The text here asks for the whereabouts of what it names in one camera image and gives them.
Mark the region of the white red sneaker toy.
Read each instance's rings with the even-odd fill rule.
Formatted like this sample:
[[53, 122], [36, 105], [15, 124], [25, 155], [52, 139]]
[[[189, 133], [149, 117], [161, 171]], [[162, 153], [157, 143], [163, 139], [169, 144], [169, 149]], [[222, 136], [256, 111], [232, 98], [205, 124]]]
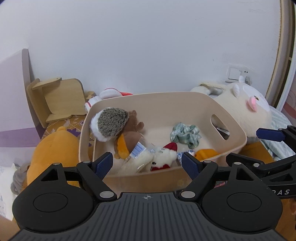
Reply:
[[101, 100], [129, 95], [132, 95], [132, 93], [118, 91], [115, 88], [107, 88], [100, 92], [99, 95], [93, 91], [89, 91], [86, 93], [86, 103], [84, 104], [85, 111], [88, 112], [94, 104]]

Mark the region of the colourful long flat box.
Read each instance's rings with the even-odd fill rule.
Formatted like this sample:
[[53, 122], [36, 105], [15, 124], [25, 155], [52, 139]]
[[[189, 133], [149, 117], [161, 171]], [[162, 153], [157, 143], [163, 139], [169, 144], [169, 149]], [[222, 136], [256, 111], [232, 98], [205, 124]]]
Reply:
[[230, 137], [230, 132], [224, 125], [214, 125], [215, 129], [221, 135], [224, 140], [227, 140]]

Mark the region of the grey hedgehog plush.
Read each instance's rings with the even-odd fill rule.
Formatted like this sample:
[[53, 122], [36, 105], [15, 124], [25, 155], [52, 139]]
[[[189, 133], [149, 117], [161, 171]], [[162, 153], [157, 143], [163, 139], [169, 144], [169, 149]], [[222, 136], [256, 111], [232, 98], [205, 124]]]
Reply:
[[107, 142], [122, 131], [128, 119], [129, 113], [122, 108], [105, 108], [93, 116], [90, 129], [98, 141]]

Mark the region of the white red small plush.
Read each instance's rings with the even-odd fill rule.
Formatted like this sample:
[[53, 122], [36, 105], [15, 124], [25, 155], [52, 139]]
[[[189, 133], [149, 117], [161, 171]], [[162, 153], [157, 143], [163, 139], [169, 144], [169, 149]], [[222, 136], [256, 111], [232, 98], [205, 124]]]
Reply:
[[168, 169], [177, 159], [178, 146], [176, 143], [169, 143], [154, 153], [150, 171]]

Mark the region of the orange hamster plush toy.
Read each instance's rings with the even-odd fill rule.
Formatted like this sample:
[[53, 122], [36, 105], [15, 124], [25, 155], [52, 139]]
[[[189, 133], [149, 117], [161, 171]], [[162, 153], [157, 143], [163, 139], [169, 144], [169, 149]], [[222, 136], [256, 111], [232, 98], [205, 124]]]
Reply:
[[75, 167], [78, 162], [79, 139], [59, 127], [36, 146], [27, 171], [27, 185], [30, 185], [51, 164], [61, 163], [63, 167]]

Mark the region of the brown small plush toy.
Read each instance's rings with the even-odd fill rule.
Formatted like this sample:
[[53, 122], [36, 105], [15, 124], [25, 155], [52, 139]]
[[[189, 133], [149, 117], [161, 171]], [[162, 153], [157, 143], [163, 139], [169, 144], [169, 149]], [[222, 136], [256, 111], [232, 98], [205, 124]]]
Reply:
[[135, 110], [128, 113], [128, 121], [114, 141], [114, 157], [116, 159], [126, 159], [132, 153], [137, 142], [143, 137], [140, 132], [144, 128], [144, 123], [138, 122]]

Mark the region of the beige plastic storage bin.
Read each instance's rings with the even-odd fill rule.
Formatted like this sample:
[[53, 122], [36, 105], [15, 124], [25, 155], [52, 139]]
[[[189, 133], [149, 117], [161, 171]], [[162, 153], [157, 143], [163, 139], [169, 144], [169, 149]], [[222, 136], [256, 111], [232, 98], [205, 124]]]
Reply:
[[[196, 125], [201, 140], [195, 148], [214, 149], [220, 155], [212, 157], [219, 165], [225, 165], [225, 157], [238, 153], [245, 146], [247, 137], [234, 118], [211, 97], [197, 92], [163, 92], [136, 94], [105, 99], [94, 104], [82, 126], [79, 142], [79, 161], [94, 161], [105, 152], [114, 152], [113, 141], [94, 142], [93, 155], [88, 155], [89, 125], [92, 117], [104, 108], [114, 107], [135, 110], [137, 119], [144, 122], [144, 138], [155, 146], [163, 147], [170, 142], [170, 133], [177, 123]], [[214, 125], [224, 125], [230, 137], [224, 140]], [[104, 183], [117, 195], [122, 192], [154, 193], [185, 188], [191, 179], [178, 164], [171, 168], [144, 172], [131, 176], [118, 176], [122, 160], [114, 160], [113, 167]]]

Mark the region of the white wall socket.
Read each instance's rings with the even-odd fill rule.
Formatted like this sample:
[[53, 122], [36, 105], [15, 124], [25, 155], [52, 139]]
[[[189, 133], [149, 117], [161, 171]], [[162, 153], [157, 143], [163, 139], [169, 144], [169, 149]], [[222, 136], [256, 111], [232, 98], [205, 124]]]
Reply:
[[244, 82], [252, 85], [252, 69], [241, 64], [229, 64], [226, 71], [226, 83]]

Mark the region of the lilac headboard panel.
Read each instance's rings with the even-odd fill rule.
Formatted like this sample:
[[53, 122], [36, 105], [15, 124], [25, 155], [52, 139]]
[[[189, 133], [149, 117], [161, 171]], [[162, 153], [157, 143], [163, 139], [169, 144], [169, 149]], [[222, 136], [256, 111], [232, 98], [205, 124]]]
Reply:
[[1, 61], [1, 165], [31, 161], [43, 128], [26, 92], [31, 83], [28, 49]]

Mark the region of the orange plastic bottle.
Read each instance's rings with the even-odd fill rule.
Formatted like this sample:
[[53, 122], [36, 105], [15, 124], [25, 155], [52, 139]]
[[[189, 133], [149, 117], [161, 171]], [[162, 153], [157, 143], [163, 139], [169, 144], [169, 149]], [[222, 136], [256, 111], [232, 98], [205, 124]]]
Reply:
[[199, 161], [210, 160], [212, 157], [220, 155], [214, 149], [200, 149], [195, 153], [195, 158]]

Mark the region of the green plaid scrunchie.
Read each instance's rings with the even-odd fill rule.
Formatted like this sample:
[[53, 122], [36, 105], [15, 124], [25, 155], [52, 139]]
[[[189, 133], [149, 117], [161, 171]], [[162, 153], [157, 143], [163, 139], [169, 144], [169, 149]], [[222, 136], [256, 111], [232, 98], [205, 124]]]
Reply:
[[189, 149], [195, 149], [200, 143], [200, 130], [195, 125], [177, 123], [170, 134], [173, 143], [186, 144]]

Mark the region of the wooden stand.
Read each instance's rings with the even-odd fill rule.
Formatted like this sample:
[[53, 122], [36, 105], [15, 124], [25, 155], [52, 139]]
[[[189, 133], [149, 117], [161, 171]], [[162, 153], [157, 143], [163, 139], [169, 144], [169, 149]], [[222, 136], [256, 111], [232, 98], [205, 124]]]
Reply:
[[50, 122], [86, 114], [83, 85], [76, 78], [56, 77], [44, 81], [37, 78], [26, 87], [26, 92], [44, 128]]

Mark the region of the wooden curved frame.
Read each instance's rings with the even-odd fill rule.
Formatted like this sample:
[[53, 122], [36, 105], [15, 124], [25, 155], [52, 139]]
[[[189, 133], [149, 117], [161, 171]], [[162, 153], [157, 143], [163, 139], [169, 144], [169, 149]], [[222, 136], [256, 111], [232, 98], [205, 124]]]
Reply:
[[280, 1], [280, 36], [266, 100], [282, 110], [295, 77], [295, 1]]

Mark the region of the clear plastic packet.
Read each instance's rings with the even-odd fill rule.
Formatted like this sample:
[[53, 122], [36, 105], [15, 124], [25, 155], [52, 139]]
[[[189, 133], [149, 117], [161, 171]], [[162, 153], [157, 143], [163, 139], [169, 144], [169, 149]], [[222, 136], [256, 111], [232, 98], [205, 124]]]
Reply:
[[138, 141], [125, 163], [117, 172], [119, 176], [129, 176], [139, 173], [147, 164], [149, 164], [156, 152], [156, 146], [145, 141]]

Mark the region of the white cream round plush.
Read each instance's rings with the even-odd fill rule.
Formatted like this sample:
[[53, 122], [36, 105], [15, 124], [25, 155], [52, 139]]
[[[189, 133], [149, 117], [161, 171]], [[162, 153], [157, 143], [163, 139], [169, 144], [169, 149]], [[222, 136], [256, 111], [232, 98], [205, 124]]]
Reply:
[[265, 97], [254, 87], [245, 83], [245, 76], [240, 75], [237, 82], [219, 84], [202, 82], [191, 92], [199, 92], [219, 103], [247, 136], [247, 144], [259, 141], [256, 131], [259, 128], [271, 128], [271, 110]]

